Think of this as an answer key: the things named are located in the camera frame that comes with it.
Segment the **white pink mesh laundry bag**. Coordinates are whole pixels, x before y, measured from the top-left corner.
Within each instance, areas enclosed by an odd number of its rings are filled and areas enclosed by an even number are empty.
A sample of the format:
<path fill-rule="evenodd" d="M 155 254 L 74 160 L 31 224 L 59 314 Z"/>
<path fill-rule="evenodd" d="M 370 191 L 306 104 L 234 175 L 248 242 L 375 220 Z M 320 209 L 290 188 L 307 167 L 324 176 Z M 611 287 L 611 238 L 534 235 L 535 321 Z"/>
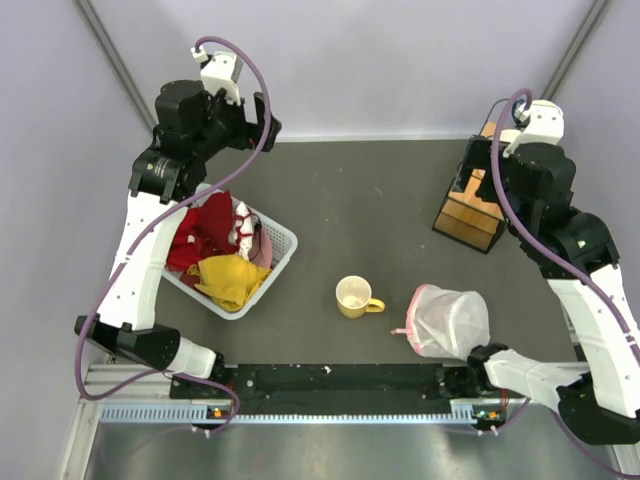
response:
<path fill-rule="evenodd" d="M 476 291 L 424 284 L 411 299 L 405 325 L 391 333 L 404 335 L 423 358 L 465 361 L 474 348 L 490 343 L 488 308 Z"/>

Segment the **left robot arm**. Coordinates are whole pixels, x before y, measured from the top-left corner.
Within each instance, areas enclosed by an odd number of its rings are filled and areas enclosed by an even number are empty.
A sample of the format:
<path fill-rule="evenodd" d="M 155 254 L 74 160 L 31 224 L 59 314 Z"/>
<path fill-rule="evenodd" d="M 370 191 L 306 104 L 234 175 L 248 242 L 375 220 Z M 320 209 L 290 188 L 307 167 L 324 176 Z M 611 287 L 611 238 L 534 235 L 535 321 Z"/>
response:
<path fill-rule="evenodd" d="M 244 100 L 230 93 L 228 86 L 207 89 L 195 80 L 161 88 L 152 142 L 132 166 L 125 225 L 106 290 L 75 324 L 78 354 L 92 343 L 152 371 L 190 376 L 209 397 L 227 382 L 216 353 L 158 324 L 155 305 L 170 245 L 188 206 L 204 192 L 207 162 L 226 148 L 252 157 L 269 151 L 281 128 L 267 88 L 254 95 L 256 122 L 247 121 Z"/>

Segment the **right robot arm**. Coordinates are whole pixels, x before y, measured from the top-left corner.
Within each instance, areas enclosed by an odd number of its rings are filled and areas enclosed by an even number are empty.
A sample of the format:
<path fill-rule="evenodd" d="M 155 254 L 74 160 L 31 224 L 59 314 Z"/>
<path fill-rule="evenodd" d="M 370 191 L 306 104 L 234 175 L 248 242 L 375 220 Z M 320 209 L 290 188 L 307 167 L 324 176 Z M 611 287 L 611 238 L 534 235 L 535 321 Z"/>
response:
<path fill-rule="evenodd" d="M 466 380 L 476 394 L 503 388 L 548 407 L 589 445 L 639 441 L 639 332 L 626 301 L 619 254 L 606 224 L 572 206 L 575 163 L 562 147 L 529 143 L 498 148 L 494 186 L 491 140 L 470 138 L 457 182 L 484 171 L 476 195 L 512 209 L 509 231 L 557 296 L 586 358 L 586 371 L 527 358 L 498 343 L 467 358 Z"/>

